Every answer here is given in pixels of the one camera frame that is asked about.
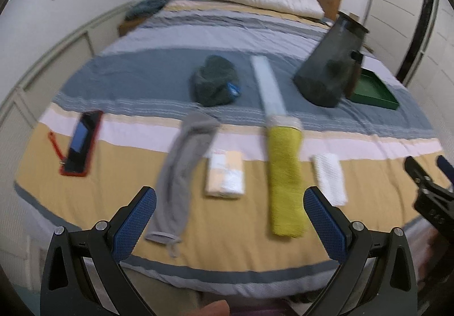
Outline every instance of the phone screen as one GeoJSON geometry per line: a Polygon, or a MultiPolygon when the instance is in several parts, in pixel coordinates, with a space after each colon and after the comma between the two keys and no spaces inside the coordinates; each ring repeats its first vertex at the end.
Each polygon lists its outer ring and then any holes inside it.
{"type": "Polygon", "coordinates": [[[74,130],[68,157],[63,167],[63,173],[86,173],[88,157],[93,146],[95,132],[101,121],[102,111],[86,112],[82,114],[74,130]]]}

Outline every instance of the green box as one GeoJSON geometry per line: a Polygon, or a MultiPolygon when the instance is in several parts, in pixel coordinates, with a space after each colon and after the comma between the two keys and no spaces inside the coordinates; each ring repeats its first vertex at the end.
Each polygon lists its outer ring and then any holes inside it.
{"type": "Polygon", "coordinates": [[[350,100],[363,105],[397,110],[399,102],[380,78],[372,71],[361,69],[361,75],[350,100]]]}

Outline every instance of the bed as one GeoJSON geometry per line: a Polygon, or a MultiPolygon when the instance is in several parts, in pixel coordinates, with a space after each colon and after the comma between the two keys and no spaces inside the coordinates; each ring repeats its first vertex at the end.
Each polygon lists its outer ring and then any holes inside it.
{"type": "MultiPolygon", "coordinates": [[[[318,1],[334,20],[341,0],[318,1]]],[[[180,255],[172,258],[165,246],[141,238],[122,264],[177,287],[221,295],[275,298],[326,285],[338,264],[315,231],[309,227],[303,237],[287,238],[270,229],[265,116],[250,61],[260,54],[269,59],[289,115],[303,124],[299,158],[307,186],[316,184],[310,157],[337,154],[348,194],[342,211],[371,230],[403,227],[417,266],[425,244],[416,239],[428,223],[412,208],[416,188],[403,159],[414,156],[447,186],[435,165],[442,148],[409,92],[373,57],[366,56],[363,66],[388,85],[398,110],[347,100],[326,109],[301,97],[292,74],[327,30],[320,22],[228,2],[169,0],[75,73],[42,115],[16,174],[30,234],[48,243],[56,225],[92,228],[142,186],[155,186],[181,120],[200,109],[191,99],[190,75],[217,54],[237,68],[242,96],[204,110],[222,123],[211,148],[242,152],[246,194],[239,200],[206,198],[203,158],[192,177],[180,255]],[[91,171],[85,178],[61,176],[47,134],[53,131],[65,150],[80,113],[93,109],[105,115],[91,171]]]]}

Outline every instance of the blue label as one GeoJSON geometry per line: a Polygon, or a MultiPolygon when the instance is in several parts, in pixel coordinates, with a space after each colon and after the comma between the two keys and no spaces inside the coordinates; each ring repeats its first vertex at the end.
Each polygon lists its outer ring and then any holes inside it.
{"type": "Polygon", "coordinates": [[[233,98],[237,98],[240,95],[240,88],[233,85],[231,82],[227,83],[227,89],[233,98]]]}

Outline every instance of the silver screw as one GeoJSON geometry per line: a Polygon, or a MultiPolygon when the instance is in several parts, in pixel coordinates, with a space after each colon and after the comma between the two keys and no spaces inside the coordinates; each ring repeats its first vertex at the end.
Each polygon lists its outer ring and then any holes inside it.
{"type": "Polygon", "coordinates": [[[359,221],[355,221],[353,223],[353,229],[357,230],[357,231],[361,231],[364,229],[364,225],[362,222],[359,222],[359,221]]]}
{"type": "Polygon", "coordinates": [[[403,237],[403,231],[399,227],[394,229],[394,234],[396,234],[398,237],[403,237]]]}
{"type": "Polygon", "coordinates": [[[63,232],[64,232],[64,227],[56,227],[56,228],[55,228],[55,231],[54,231],[54,233],[55,233],[56,235],[63,234],[63,232]]]}
{"type": "Polygon", "coordinates": [[[95,225],[96,230],[104,230],[107,227],[107,222],[105,221],[98,221],[95,225]]]}

